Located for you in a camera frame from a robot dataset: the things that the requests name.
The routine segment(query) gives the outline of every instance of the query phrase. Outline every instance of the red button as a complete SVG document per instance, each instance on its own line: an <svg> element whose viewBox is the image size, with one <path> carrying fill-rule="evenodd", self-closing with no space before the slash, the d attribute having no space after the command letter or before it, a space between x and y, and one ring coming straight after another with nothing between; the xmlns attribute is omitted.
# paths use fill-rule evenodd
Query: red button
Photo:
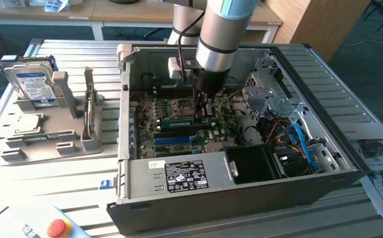
<svg viewBox="0 0 383 238"><path fill-rule="evenodd" d="M60 237L67 230L67 224L63 220L54 220L47 228L47 235L52 238Z"/></svg>

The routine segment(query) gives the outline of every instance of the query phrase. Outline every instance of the power supply label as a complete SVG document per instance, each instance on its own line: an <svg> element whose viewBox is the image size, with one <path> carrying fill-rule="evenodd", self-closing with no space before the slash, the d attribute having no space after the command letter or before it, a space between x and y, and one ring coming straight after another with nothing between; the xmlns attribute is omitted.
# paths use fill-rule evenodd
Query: power supply label
<svg viewBox="0 0 383 238"><path fill-rule="evenodd" d="M210 187L202 160L164 164L164 172L170 192Z"/></svg>

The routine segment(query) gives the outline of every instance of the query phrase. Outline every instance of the sticker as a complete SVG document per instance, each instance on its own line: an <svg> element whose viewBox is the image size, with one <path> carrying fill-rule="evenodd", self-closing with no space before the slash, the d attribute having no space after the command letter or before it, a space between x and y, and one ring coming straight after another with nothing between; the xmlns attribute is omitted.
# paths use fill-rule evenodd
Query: sticker
<svg viewBox="0 0 383 238"><path fill-rule="evenodd" d="M70 19L88 20L86 16L70 16Z"/></svg>
<svg viewBox="0 0 383 238"><path fill-rule="evenodd" d="M50 12L59 12L64 7L67 3L60 3L58 1L48 1L44 6L44 11Z"/></svg>
<svg viewBox="0 0 383 238"><path fill-rule="evenodd" d="M184 122L184 123L171 123L170 126L186 126L186 125L191 125L190 122Z"/></svg>
<svg viewBox="0 0 383 238"><path fill-rule="evenodd" d="M30 138L30 139L24 139L24 142L31 142L31 141L47 141L47 137L36 137L36 138Z"/></svg>
<svg viewBox="0 0 383 238"><path fill-rule="evenodd" d="M18 73L20 85L35 103L50 103L55 101L55 94L50 85L46 84L44 73Z"/></svg>
<svg viewBox="0 0 383 238"><path fill-rule="evenodd" d="M31 228L31 226L28 226L27 224L24 224L23 228L22 228L22 232L26 235L26 237L28 238L40 238L40 236L38 235L38 233L34 231L34 229Z"/></svg>
<svg viewBox="0 0 383 238"><path fill-rule="evenodd" d="M59 134L47 135L47 138L50 138L50 139L56 139L56 138L59 138Z"/></svg>
<svg viewBox="0 0 383 238"><path fill-rule="evenodd" d="M171 193L210 187L202 160L166 164L164 172Z"/></svg>
<svg viewBox="0 0 383 238"><path fill-rule="evenodd" d="M160 169L164 167L164 160L150 161L150 169Z"/></svg>

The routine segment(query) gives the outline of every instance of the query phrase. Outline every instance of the white table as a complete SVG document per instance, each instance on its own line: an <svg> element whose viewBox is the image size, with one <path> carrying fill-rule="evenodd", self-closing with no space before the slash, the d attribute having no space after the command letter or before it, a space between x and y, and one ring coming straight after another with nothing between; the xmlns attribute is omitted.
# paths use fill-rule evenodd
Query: white table
<svg viewBox="0 0 383 238"><path fill-rule="evenodd" d="M36 196L55 204L92 237L122 238L104 209L102 198L115 190L96 190L100 179L118 173L118 116L122 95L116 61L116 41L46 40L32 45L26 56L51 53L60 70L76 75L83 67L95 69L95 88L104 95L104 158L83 158L47 164L0 167L0 206L3 199ZM278 45L300 77L312 89L335 121L378 121L361 100L342 83L311 49L302 45ZM74 94L83 92L80 80L70 81ZM0 100L0 126L14 100L8 86ZM131 236L183 238L383 238L383 218L377 214L359 183L328 193L312 205L260 213Z"/></svg>

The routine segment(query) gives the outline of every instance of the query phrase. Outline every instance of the control box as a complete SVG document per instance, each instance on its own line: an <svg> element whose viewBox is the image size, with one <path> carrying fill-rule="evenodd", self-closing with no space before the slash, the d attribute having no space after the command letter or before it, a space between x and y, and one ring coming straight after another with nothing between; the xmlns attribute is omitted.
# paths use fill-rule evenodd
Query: control box
<svg viewBox="0 0 383 238"><path fill-rule="evenodd" d="M0 210L0 237L90 238L90 235L55 206L26 204Z"/></svg>

